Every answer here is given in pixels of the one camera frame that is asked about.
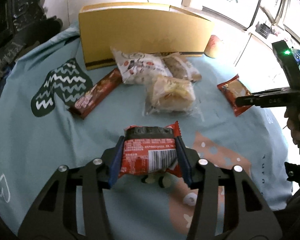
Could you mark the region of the brown red wafer bar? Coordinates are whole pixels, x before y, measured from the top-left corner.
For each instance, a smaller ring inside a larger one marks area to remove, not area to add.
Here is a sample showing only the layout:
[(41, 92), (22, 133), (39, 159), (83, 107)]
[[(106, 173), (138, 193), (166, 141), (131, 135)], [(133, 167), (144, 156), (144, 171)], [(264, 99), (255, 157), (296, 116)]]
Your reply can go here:
[(69, 112), (85, 119), (121, 83), (121, 73), (115, 68), (70, 106)]

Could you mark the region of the red snack packet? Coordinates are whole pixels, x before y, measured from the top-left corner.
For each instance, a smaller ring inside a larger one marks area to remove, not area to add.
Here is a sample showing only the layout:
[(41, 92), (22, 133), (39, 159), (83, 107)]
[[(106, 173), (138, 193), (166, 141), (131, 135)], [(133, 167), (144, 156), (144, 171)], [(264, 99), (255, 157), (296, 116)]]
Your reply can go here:
[(248, 110), (251, 106), (237, 106), (236, 99), (242, 96), (250, 96), (251, 92), (247, 87), (241, 83), (239, 80), (239, 75), (237, 74), (232, 79), (225, 81), (223, 83), (219, 83), (217, 88), (222, 92), (225, 96), (226, 100), (232, 107), (234, 111), (234, 115), (238, 117), (246, 110)]

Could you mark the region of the yellow cardboard box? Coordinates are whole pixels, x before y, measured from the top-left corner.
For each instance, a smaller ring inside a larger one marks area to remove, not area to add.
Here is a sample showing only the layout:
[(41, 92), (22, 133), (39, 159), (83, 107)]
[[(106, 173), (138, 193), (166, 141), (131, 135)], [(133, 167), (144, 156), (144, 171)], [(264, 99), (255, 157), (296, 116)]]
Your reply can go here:
[(111, 49), (124, 53), (202, 55), (213, 23), (172, 5), (139, 2), (84, 6), (78, 15), (87, 69), (111, 66)]

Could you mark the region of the red apple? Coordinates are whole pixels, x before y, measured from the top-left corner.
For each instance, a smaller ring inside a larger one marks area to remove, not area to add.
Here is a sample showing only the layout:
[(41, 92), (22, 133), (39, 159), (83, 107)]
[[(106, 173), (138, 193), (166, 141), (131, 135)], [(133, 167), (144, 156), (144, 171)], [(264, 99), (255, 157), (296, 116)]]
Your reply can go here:
[(215, 59), (218, 55), (220, 46), (221, 46), (221, 39), (216, 35), (211, 35), (206, 45), (206, 48), (204, 50), (204, 54), (210, 58)]

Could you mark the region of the light blue patterned tablecloth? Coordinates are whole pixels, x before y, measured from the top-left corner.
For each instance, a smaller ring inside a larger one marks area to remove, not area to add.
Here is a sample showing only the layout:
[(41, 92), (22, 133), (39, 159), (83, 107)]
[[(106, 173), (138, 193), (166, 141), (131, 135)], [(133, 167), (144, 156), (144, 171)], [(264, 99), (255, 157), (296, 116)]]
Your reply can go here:
[(31, 204), (55, 170), (84, 166), (114, 147), (132, 125), (178, 122), (184, 144), (216, 166), (240, 165), (273, 210), (292, 194), (284, 163), (288, 149), (269, 109), (235, 116), (217, 85), (236, 75), (220, 59), (192, 57), (202, 80), (194, 85), (193, 113), (144, 114), (145, 88), (121, 84), (85, 119), (68, 111), (87, 85), (111, 67), (87, 71), (77, 25), (21, 57), (0, 97), (0, 217), (17, 232)]

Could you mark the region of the brown bread clear wrapper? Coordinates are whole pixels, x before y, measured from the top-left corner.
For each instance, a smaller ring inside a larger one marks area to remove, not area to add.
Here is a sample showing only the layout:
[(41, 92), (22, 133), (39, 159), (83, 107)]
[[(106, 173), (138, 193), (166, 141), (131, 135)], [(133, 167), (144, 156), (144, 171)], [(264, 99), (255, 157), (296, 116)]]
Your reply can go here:
[(177, 79), (189, 80), (197, 82), (202, 79), (199, 70), (195, 68), (186, 56), (180, 53), (172, 53), (162, 58), (167, 68)]

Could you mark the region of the clear wrapped yellow cake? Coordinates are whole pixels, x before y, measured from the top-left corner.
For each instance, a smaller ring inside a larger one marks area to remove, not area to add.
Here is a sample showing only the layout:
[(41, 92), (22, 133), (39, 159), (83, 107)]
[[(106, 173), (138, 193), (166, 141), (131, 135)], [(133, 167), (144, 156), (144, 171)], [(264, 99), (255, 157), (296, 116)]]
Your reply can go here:
[(143, 115), (171, 114), (204, 120), (191, 81), (158, 75), (145, 85)]

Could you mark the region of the red chocolate snack pack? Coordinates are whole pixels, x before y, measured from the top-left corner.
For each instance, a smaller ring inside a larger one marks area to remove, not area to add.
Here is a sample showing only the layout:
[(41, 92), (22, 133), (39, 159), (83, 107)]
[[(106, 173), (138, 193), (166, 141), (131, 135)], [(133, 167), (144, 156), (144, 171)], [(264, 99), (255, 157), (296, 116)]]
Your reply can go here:
[(165, 172), (182, 177), (175, 144), (180, 135), (177, 121), (165, 127), (127, 127), (119, 177)]

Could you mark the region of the white printed snack bag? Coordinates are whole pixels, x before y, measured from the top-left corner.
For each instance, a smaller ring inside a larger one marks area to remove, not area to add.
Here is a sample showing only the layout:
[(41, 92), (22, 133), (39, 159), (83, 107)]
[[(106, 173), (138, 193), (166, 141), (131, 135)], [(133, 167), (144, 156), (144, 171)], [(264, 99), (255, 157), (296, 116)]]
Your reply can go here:
[(158, 75), (172, 77), (172, 73), (159, 54), (141, 52), (126, 54), (115, 48), (111, 48), (111, 52), (124, 84), (146, 85)]

